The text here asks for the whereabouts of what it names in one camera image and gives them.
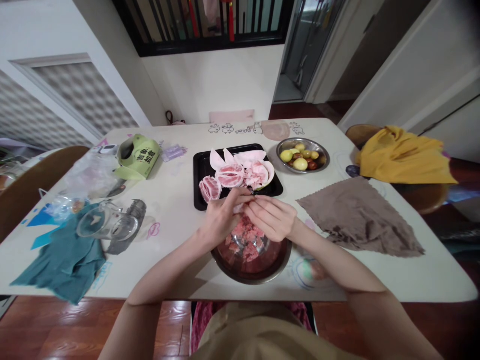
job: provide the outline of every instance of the yellow cloth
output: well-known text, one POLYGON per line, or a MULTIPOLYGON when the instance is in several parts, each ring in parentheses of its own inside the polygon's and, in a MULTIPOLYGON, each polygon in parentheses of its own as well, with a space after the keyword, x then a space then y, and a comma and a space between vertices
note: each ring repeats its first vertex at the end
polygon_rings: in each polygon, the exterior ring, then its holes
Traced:
POLYGON ((387 126, 357 155, 360 174, 392 184, 458 184, 450 174, 443 143, 387 126))

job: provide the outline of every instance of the person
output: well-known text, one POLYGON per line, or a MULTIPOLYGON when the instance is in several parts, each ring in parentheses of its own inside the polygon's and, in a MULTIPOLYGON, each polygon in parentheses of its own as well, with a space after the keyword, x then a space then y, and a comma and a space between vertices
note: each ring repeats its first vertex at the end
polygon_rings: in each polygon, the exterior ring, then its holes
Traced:
MULTIPOLYGON (((297 211, 278 199, 250 196, 234 188, 208 204, 201 226, 187 241, 153 266, 123 305, 99 359, 152 359, 162 301, 181 286, 180 275, 232 232, 240 220, 234 207, 263 230, 270 241, 285 238, 309 252, 342 287, 348 304, 376 358, 441 359, 410 320, 400 302, 360 261, 308 228, 297 211)), ((210 320, 192 359, 357 359, 282 313, 275 303, 228 306, 210 320)))

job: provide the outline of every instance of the purple package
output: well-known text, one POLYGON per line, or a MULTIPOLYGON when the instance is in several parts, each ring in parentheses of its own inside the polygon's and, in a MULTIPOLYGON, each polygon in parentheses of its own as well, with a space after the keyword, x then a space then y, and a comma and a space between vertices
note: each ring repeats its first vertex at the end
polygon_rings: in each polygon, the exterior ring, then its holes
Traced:
POLYGON ((179 158, 183 156, 186 153, 185 149, 183 147, 180 147, 178 145, 174 145, 172 147, 169 147, 165 150, 163 150, 163 154, 161 155, 161 158, 165 163, 168 163, 169 161, 179 158))

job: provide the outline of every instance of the green rag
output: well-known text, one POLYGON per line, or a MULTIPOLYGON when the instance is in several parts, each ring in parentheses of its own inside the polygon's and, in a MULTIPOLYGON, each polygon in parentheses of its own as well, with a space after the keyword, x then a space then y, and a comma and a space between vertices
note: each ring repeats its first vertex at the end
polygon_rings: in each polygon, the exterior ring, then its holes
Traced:
POLYGON ((50 235, 51 242, 35 261, 10 285, 49 289, 58 298, 78 305, 105 263, 100 240, 79 237, 80 220, 98 204, 86 206, 50 235))

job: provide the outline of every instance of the stainless steel bowl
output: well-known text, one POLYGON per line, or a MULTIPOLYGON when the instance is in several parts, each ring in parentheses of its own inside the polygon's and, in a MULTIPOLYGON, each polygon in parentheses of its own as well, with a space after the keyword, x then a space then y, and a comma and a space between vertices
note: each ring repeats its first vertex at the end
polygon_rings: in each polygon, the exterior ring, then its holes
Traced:
POLYGON ((318 172, 321 172, 321 171, 325 170, 330 165, 330 154, 322 145, 320 145, 319 143, 316 143, 315 141, 308 140, 308 139, 301 138, 301 137, 292 137, 292 138, 288 138, 288 139, 285 139, 282 142, 280 142, 278 144, 278 146, 276 147, 276 155, 280 159, 281 163, 288 170, 290 170, 292 173, 296 173, 296 174, 318 173, 318 172), (318 159, 314 160, 316 162, 316 164, 318 165, 318 168, 316 170, 305 170, 305 171, 297 170, 296 168, 294 168, 294 167, 288 165, 286 162, 282 161, 282 159, 280 158, 280 154, 284 150, 293 149, 298 144, 304 144, 305 145, 305 150, 316 151, 316 152, 320 153, 320 157, 318 159), (322 155, 324 155, 325 158, 326 158, 326 161, 325 161, 324 165, 322 165, 320 163, 320 159, 322 158, 322 155))
POLYGON ((212 250, 211 255, 216 264, 229 278, 246 285, 260 285, 275 279, 287 266, 292 253, 292 242, 284 239, 282 242, 273 242, 266 237, 263 239, 264 251, 252 262, 245 263, 241 255, 233 255, 226 258, 222 254, 228 254, 228 247, 222 243, 212 250), (249 269, 262 269, 259 272, 247 272, 249 269))

